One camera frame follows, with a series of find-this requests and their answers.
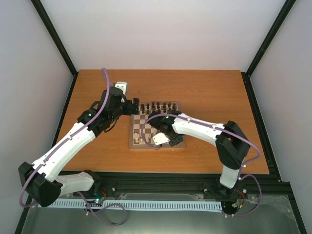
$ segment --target brown table surface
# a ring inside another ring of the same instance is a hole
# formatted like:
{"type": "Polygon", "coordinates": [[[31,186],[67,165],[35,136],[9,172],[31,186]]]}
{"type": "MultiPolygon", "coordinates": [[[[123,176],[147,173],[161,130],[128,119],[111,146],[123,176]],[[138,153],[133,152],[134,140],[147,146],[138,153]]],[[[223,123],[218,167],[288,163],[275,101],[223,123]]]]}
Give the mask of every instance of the brown table surface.
{"type": "MultiPolygon", "coordinates": [[[[261,143],[240,71],[232,70],[109,70],[111,82],[129,83],[128,99],[140,102],[180,101],[182,111],[214,123],[236,122],[257,147],[261,143]]],[[[80,70],[58,139],[66,135],[81,113],[99,100],[106,83],[100,70],[80,70]]],[[[130,150],[130,116],[86,145],[65,170],[111,172],[220,173],[222,164],[211,144],[185,136],[185,149],[130,150]]],[[[250,149],[247,159],[256,152],[250,149]]],[[[244,173],[268,174],[265,157],[251,162],[244,173]]]]}

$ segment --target gray floor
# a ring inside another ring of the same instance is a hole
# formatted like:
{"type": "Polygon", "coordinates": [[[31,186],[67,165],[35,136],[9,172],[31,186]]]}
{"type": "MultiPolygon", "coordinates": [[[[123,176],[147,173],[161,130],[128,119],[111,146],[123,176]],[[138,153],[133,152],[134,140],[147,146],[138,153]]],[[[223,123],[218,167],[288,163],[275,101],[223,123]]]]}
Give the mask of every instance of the gray floor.
{"type": "MultiPolygon", "coordinates": [[[[128,211],[127,221],[118,227],[107,227],[81,209],[33,208],[27,217],[23,234],[297,234],[291,211],[275,204],[263,204],[244,218],[224,218],[208,212],[141,212],[128,211]]],[[[254,207],[248,201],[240,213],[254,207]]],[[[118,222],[122,211],[99,214],[105,221],[118,222]]]]}

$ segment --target wooden tabletop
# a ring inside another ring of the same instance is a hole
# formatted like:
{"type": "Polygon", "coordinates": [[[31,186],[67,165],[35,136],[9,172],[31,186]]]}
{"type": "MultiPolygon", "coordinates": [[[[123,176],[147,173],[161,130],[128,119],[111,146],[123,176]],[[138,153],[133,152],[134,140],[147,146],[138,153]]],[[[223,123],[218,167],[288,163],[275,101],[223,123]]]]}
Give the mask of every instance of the wooden tabletop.
{"type": "MultiPolygon", "coordinates": [[[[247,138],[261,148],[240,71],[232,70],[109,70],[111,82],[129,83],[128,99],[180,101],[187,115],[214,123],[232,120],[247,138]]],[[[106,83],[100,70],[80,70],[58,139],[66,135],[81,113],[99,100],[106,83]]],[[[222,164],[211,144],[185,136],[185,149],[130,150],[130,116],[121,116],[116,127],[86,145],[65,170],[111,172],[220,173],[222,164]]],[[[256,152],[250,149],[247,159],[256,152]]],[[[262,157],[245,173],[268,174],[262,157]]]]}

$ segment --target gray wall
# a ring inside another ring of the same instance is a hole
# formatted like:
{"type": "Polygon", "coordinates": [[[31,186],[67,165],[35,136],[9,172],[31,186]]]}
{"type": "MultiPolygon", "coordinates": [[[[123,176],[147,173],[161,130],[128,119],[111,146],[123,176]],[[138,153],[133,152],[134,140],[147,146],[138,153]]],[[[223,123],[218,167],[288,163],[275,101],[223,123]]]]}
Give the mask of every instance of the gray wall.
{"type": "Polygon", "coordinates": [[[77,69],[245,71],[285,0],[42,0],[77,69]]]}
{"type": "Polygon", "coordinates": [[[21,215],[18,166],[51,147],[71,74],[31,1],[0,1],[0,229],[21,215]]]}
{"type": "Polygon", "coordinates": [[[252,75],[284,181],[312,233],[312,1],[294,5],[252,75]]]}

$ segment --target chessboard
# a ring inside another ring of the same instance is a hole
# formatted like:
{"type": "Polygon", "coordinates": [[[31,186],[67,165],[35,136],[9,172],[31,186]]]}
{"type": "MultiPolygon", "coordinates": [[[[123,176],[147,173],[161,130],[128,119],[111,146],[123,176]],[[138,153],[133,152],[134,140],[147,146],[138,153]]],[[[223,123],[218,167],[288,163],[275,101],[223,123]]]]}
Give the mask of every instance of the chessboard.
{"type": "MultiPolygon", "coordinates": [[[[144,140],[141,138],[141,128],[145,121],[148,119],[148,115],[152,111],[156,111],[159,114],[165,114],[169,110],[178,110],[181,111],[181,104],[178,101],[153,101],[153,102],[144,102],[139,105],[139,114],[131,115],[130,122],[130,139],[129,139],[129,147],[130,149],[155,149],[147,145],[144,140]]],[[[154,145],[153,136],[158,134],[156,128],[153,128],[151,125],[146,124],[143,129],[142,136],[146,139],[146,141],[152,145],[154,145]]],[[[174,147],[171,147],[169,143],[162,144],[161,149],[181,149],[185,147],[185,142],[181,142],[174,147]]]]}

